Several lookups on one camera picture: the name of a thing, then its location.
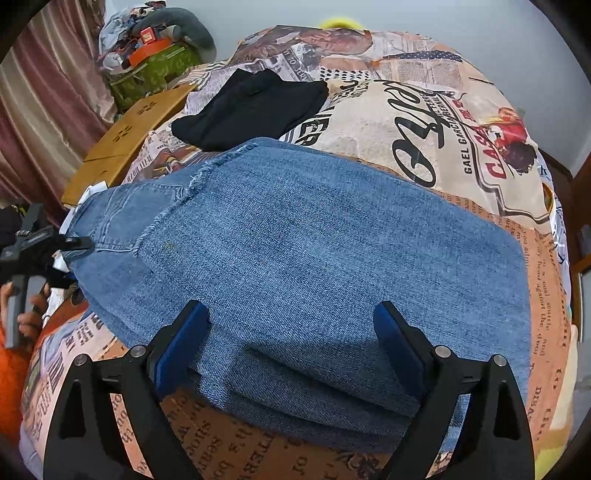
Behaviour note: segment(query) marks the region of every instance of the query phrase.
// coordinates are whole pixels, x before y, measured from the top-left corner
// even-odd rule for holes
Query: denim jeans
[[[255,139],[92,196],[69,234],[95,241],[66,261],[127,345],[148,342],[189,299],[210,309],[191,386],[254,425],[333,447],[395,447],[418,405],[378,345],[372,311],[383,300],[435,345],[505,355],[527,395],[520,244],[372,167]]]

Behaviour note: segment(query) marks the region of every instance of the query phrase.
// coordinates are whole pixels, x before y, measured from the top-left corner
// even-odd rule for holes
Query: black cloth
[[[256,137],[279,138],[317,114],[326,82],[284,82],[272,70],[238,69],[197,115],[172,124],[173,135],[205,152],[229,150]]]
[[[13,206],[0,210],[0,253],[16,241],[16,232],[21,229],[22,215]]]

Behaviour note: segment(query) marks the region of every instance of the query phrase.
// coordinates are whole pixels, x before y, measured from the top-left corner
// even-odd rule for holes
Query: curtain
[[[43,202],[58,225],[61,195],[113,123],[95,66],[104,0],[51,0],[0,64],[0,199]]]

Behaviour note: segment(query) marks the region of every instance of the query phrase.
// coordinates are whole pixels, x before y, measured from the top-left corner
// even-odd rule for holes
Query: bed
[[[536,476],[542,478],[569,438],[577,332],[570,322],[569,261],[560,201],[518,112],[467,59],[428,37],[278,25],[246,38],[231,59],[192,69],[169,85],[192,83],[196,90],[182,112],[150,132],[124,183],[159,178],[216,155],[183,144],[172,135],[170,125],[179,116],[198,113],[237,68],[271,69],[284,80],[327,81],[330,93],[324,108],[280,140],[367,163],[432,189],[506,229],[521,243],[532,318],[525,407]],[[396,130],[399,118],[414,119],[424,129],[424,138],[405,148],[393,147],[392,139],[402,133]],[[409,152],[417,150],[423,154],[413,161]],[[46,340],[46,348],[42,345],[33,357],[23,403],[25,430],[40,456],[54,392],[63,381],[63,374],[56,379],[56,369],[67,370],[81,349],[93,359],[126,351],[96,315],[79,307],[61,316],[48,336],[53,340]],[[147,473],[121,399],[113,398],[113,406],[134,468]],[[335,451],[264,432],[184,391],[167,397],[162,407],[205,478],[230,471],[231,478],[241,478],[240,472],[257,478],[300,478],[304,466],[307,474],[319,477],[370,478],[388,459],[388,455]],[[449,459],[450,452],[441,452],[431,473],[443,469]]]

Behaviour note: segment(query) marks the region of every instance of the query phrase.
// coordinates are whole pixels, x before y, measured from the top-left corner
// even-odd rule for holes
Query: yellow object
[[[363,26],[355,20],[346,17],[333,17],[320,24],[320,28],[351,28],[363,30]]]
[[[90,185],[103,180],[109,187],[119,185],[148,133],[182,110],[195,85],[183,85],[138,100],[88,152],[61,197],[64,205],[75,206]]]

